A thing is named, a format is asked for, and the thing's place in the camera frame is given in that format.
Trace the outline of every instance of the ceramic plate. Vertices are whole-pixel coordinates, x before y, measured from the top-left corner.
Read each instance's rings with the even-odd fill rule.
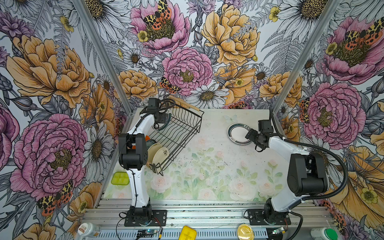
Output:
[[[153,157],[155,156],[155,154],[157,153],[157,151],[162,148],[163,146],[161,146],[160,143],[155,143],[153,144],[149,149],[148,149],[148,161],[147,161],[147,167],[149,167],[149,165],[152,163],[153,161]]]
[[[161,164],[168,156],[169,156],[168,148],[162,147],[155,154],[152,164],[155,164],[155,165],[158,163]]]
[[[252,141],[245,138],[245,135],[251,128],[242,123],[232,124],[228,128],[228,137],[234,144],[245,146],[250,144]]]

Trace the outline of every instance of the black wire rack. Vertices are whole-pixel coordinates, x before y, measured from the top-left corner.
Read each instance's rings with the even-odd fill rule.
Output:
[[[168,125],[159,131],[152,132],[149,137],[169,150],[169,156],[162,162],[150,164],[150,169],[161,176],[163,171],[176,159],[177,155],[200,132],[203,111],[184,108],[178,104],[167,112],[171,113]]]

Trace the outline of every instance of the wooden handle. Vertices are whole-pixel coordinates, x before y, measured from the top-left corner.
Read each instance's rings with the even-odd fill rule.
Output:
[[[171,98],[171,99],[173,99],[173,100],[175,100],[175,101],[177,101],[177,102],[179,102],[179,103],[182,103],[182,104],[184,104],[184,105],[187,105],[188,107],[190,107],[190,108],[192,108],[192,109],[195,109],[196,111],[200,112],[200,109],[199,109],[199,108],[197,108],[197,107],[195,107],[195,106],[193,106],[193,105],[191,105],[191,104],[189,104],[189,103],[184,102],[183,99],[176,98],[176,97],[171,96],[171,95],[169,96],[169,98]]]

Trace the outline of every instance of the floral tablecloth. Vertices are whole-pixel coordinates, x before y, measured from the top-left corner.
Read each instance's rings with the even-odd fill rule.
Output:
[[[255,145],[232,143],[227,130],[233,123],[257,129],[268,110],[204,109],[200,133],[195,135],[164,171],[145,167],[148,194],[154,199],[265,201],[286,185],[288,162],[277,152],[255,151]],[[114,172],[124,171],[117,162]],[[131,198],[131,187],[110,183],[104,198]]]

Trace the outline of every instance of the yellow container lid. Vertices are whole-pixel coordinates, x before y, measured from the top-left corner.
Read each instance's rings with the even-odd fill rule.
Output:
[[[113,185],[128,185],[129,177],[127,172],[115,172],[112,177],[111,183]]]
[[[242,224],[237,229],[237,237],[240,240],[253,240],[255,235],[250,225]]]
[[[181,230],[179,240],[195,240],[197,236],[197,232],[195,229],[190,228],[188,226],[184,226],[183,230]]]

